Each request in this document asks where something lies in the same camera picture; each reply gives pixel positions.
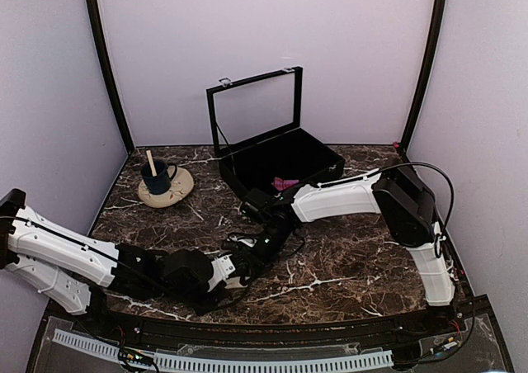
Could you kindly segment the magenta purple sock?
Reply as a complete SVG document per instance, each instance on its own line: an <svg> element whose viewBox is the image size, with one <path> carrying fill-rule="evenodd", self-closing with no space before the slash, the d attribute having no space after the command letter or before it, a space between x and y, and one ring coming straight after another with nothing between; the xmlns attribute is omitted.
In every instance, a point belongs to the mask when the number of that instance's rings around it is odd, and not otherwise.
<svg viewBox="0 0 528 373"><path fill-rule="evenodd" d="M299 183L299 180L296 180L296 179L282 179L280 177L274 177L271 185L277 191L284 191L298 183Z"/></svg>

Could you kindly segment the black display box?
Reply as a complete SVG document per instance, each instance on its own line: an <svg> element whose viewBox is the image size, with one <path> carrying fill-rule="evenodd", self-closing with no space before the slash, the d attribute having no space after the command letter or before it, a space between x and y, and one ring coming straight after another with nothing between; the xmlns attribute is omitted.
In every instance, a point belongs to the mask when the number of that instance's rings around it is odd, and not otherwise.
<svg viewBox="0 0 528 373"><path fill-rule="evenodd" d="M344 159L301 126L303 68L219 80L206 91L219 173L243 200L277 191L274 177L300 183L337 180Z"/></svg>

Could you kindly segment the cream brown sock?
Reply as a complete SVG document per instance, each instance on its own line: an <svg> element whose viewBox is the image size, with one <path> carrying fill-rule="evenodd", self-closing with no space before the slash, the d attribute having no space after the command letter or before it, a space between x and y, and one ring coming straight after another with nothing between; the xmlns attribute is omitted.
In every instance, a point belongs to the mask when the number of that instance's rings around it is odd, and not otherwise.
<svg viewBox="0 0 528 373"><path fill-rule="evenodd" d="M248 286L248 278L245 276L236 276L225 280L225 288L231 289L244 289Z"/></svg>

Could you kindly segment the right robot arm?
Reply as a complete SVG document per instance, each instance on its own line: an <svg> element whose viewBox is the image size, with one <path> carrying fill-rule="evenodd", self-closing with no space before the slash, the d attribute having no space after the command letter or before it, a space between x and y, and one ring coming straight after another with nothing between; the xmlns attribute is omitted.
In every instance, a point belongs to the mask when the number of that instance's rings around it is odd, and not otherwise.
<svg viewBox="0 0 528 373"><path fill-rule="evenodd" d="M301 223L382 215L393 240L411 254L432 307L422 315L421 327L437 335L453 320L449 304L455 297L454 278L441 246L449 220L438 215L434 192L414 170L418 165L397 163L336 181L298 182L274 196L253 189L243 199L241 211L264 224L277 245Z"/></svg>

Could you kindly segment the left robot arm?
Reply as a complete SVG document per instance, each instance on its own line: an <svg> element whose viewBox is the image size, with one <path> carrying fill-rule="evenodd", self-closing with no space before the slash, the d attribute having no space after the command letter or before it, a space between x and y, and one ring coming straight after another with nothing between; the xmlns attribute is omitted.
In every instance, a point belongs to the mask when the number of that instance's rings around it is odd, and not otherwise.
<svg viewBox="0 0 528 373"><path fill-rule="evenodd" d="M224 308L222 291L246 287L265 264L248 247L212 258L199 250L167 254L89 238L61 227L10 190L1 199L1 268L23 278L99 337L116 330L105 290L137 300L167 297L197 314Z"/></svg>

